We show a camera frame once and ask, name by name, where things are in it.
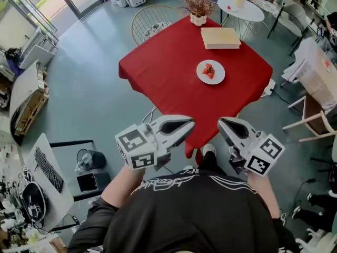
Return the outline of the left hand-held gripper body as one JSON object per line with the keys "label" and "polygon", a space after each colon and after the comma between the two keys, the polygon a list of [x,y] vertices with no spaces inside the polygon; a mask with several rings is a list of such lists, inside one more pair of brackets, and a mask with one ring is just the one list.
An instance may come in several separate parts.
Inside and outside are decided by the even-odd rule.
{"label": "left hand-held gripper body", "polygon": [[171,160],[171,153],[149,124],[132,125],[115,135],[125,164],[132,170],[154,167],[156,170]]}

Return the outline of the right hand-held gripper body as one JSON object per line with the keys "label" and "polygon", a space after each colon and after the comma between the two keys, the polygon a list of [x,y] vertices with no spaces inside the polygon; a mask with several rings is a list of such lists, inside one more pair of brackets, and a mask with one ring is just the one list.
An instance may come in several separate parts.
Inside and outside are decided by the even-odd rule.
{"label": "right hand-held gripper body", "polygon": [[229,163],[237,174],[249,171],[264,177],[284,151],[284,145],[273,135],[253,133],[243,140],[232,142]]}

